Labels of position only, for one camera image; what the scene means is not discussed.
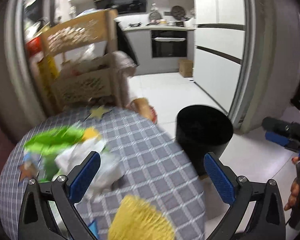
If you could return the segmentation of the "person's hand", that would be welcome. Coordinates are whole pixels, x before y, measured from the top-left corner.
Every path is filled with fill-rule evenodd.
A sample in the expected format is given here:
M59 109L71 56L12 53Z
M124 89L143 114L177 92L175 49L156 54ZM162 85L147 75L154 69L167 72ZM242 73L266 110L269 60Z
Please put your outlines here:
M300 186L298 184L298 179L295 178L290 188L289 198L283 208L285 211L290 210L292 207L295 206L299 192L300 192Z

